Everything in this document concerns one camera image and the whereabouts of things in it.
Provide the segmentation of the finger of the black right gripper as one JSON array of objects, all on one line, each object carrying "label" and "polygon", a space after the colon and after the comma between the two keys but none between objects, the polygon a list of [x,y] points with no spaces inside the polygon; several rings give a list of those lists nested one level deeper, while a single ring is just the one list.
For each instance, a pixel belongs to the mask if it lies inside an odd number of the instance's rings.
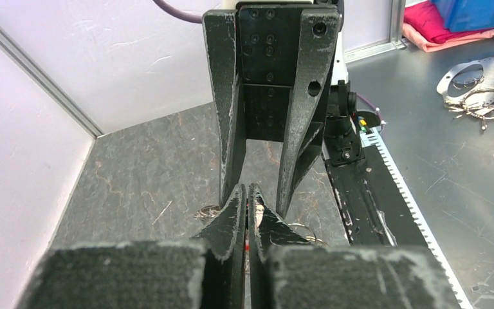
[{"label": "finger of the black right gripper", "polygon": [[235,10],[209,10],[202,23],[219,130],[219,205],[223,206],[239,183],[246,156],[237,14]]},{"label": "finger of the black right gripper", "polygon": [[341,14],[335,6],[314,6],[300,14],[297,66],[291,89],[280,159],[275,209],[286,217],[295,189],[321,153],[317,136],[324,128],[316,117],[334,59]]}]

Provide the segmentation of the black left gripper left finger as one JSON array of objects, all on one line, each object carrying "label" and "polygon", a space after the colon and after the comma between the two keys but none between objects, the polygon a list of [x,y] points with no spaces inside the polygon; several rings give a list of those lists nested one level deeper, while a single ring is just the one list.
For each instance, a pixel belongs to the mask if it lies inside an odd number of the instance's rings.
[{"label": "black left gripper left finger", "polygon": [[242,308],[247,192],[183,240],[80,243],[43,256],[18,308]]}]

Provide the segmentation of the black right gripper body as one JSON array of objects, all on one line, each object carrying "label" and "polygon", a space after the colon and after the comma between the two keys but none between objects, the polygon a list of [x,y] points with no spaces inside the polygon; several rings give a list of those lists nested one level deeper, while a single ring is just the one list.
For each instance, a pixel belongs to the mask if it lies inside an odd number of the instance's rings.
[{"label": "black right gripper body", "polygon": [[247,139],[284,139],[304,8],[292,3],[243,3],[238,7],[240,123]]}]

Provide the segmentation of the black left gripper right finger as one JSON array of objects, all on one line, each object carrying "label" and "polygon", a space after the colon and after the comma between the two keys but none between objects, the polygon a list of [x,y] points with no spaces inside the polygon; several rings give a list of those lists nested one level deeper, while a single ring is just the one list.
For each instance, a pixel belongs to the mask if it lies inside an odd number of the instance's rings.
[{"label": "black left gripper right finger", "polygon": [[427,248],[310,244],[248,189],[253,308],[459,308]]}]

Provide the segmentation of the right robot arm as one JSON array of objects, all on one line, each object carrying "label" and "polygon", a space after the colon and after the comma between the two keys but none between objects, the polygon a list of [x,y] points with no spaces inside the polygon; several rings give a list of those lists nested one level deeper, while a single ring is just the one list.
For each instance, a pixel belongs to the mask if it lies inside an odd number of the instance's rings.
[{"label": "right robot arm", "polygon": [[233,1],[201,17],[220,141],[219,205],[239,183],[248,140],[280,142],[276,210],[322,153],[353,137],[356,95],[342,60],[342,1]]}]

